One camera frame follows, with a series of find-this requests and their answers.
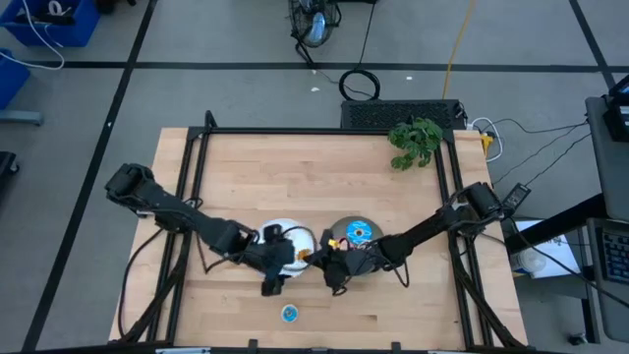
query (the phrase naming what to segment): artificial plant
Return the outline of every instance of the artificial plant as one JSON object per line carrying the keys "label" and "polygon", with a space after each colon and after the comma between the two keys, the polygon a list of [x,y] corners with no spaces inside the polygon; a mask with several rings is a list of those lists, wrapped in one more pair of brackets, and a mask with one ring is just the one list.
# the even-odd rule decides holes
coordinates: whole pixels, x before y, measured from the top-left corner
{"label": "artificial plant", "polygon": [[419,158],[419,167],[430,163],[432,153],[439,147],[443,131],[430,119],[411,117],[410,123],[400,123],[389,131],[388,139],[406,153],[393,157],[391,167],[407,170]]}

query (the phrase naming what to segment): wooden tabletop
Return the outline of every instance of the wooden tabletop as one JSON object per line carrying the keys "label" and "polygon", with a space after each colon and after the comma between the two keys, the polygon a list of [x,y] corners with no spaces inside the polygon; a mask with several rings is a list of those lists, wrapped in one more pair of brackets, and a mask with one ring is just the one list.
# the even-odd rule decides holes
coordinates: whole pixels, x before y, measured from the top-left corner
{"label": "wooden tabletop", "polygon": [[[162,130],[152,165],[157,183],[171,193],[177,185],[186,134],[187,129]],[[478,133],[455,132],[455,137],[464,184],[488,182]],[[317,236],[341,217],[360,215],[375,221],[385,234],[399,233],[431,216],[442,203],[434,163],[394,172],[389,160],[398,151],[381,136],[212,135],[200,190],[201,210],[252,228],[289,217]],[[140,220],[133,250],[155,229],[151,219]],[[497,224],[486,233],[502,238]],[[125,329],[154,295],[164,241],[162,236],[150,244],[131,270]],[[204,274],[193,246],[176,345],[244,347],[255,338],[261,347],[387,349],[392,341],[399,341],[403,349],[464,349],[445,234],[416,248],[408,259],[408,289],[393,272],[381,271],[355,277],[349,291],[334,298],[322,271],[314,267],[288,279],[280,296],[261,297],[262,277],[255,270],[227,263]],[[487,301],[514,336],[526,342],[504,247],[486,238],[478,238],[476,246]],[[209,263],[218,260],[206,246],[203,250]],[[468,300],[475,341],[481,344],[477,310]],[[287,304],[299,309],[295,323],[280,318]],[[169,308],[167,300],[161,338]],[[117,337],[114,325],[111,338]]]}

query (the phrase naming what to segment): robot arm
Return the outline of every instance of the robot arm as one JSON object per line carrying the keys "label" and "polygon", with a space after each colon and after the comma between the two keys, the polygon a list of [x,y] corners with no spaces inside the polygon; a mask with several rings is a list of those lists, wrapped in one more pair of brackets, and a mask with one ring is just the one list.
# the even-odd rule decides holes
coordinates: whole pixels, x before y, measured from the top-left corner
{"label": "robot arm", "polygon": [[259,243],[257,231],[234,220],[205,215],[164,191],[150,169],[137,164],[120,167],[105,189],[112,202],[133,212],[152,212],[155,223],[167,231],[196,231],[214,253],[264,273],[263,296],[280,293],[284,278],[279,272],[294,261],[295,249],[281,236],[279,225],[266,227],[264,243]]}
{"label": "robot arm", "polygon": [[338,294],[352,276],[380,269],[390,271],[403,265],[415,247],[441,232],[473,236],[501,218],[502,207],[497,196],[487,183],[477,182],[453,195],[433,216],[402,234],[387,235],[341,251],[333,246],[333,235],[326,231],[320,240],[320,250],[306,257],[306,261],[323,270],[325,284]]}

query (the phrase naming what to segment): keyboard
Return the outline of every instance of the keyboard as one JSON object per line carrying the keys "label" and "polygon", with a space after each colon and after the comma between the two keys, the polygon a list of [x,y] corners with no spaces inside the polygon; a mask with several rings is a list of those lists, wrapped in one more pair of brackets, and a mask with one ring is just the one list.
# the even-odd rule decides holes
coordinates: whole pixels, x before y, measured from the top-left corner
{"label": "keyboard", "polygon": [[341,128],[391,129],[410,117],[428,118],[441,129],[465,129],[467,115],[457,99],[344,101]]}
{"label": "keyboard", "polygon": [[603,231],[600,252],[605,279],[629,284],[629,235]]}

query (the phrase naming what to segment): gray floor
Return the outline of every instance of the gray floor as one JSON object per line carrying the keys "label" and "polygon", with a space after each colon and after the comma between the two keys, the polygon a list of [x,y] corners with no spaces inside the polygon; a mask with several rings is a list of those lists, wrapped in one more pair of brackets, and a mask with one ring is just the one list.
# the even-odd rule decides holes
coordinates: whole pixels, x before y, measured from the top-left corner
{"label": "gray floor", "polygon": [[[0,0],[3,8],[9,0]],[[70,61],[124,62],[147,1],[103,17],[87,48],[64,48]],[[579,0],[609,65],[629,65],[625,0]],[[373,16],[366,63],[447,62],[465,16],[466,0],[381,0]],[[369,17],[365,4],[342,4],[343,23],[313,52],[320,62],[358,60]],[[141,62],[296,63],[284,0],[159,0]],[[0,46],[19,58],[52,60],[0,30]],[[567,0],[479,0],[459,49],[459,64],[596,65]],[[338,78],[342,71],[325,71]],[[383,99],[439,98],[444,73],[375,71]],[[0,352],[20,350],[86,177],[122,70],[66,69],[32,77],[10,108],[38,110],[45,124],[0,126],[0,150],[19,155],[22,171],[0,205]],[[624,75],[615,76],[619,80]],[[369,89],[361,81],[356,89]],[[582,122],[584,99],[606,91],[599,73],[454,72],[448,97],[470,117],[512,118],[529,129]],[[104,343],[118,299],[136,219],[105,201],[105,181],[123,162],[150,164],[163,127],[199,125],[211,109],[220,126],[338,127],[342,97],[308,70],[136,69],[89,197],[77,239],[38,348]],[[559,133],[526,135],[510,123],[499,132],[503,156],[489,165],[495,180]],[[500,195],[526,182],[586,135],[578,128],[496,185]],[[600,191],[591,140],[576,145],[531,185],[519,212],[548,217]],[[629,345],[572,347],[582,330],[578,302],[518,282],[529,339],[563,352],[627,352]]]}

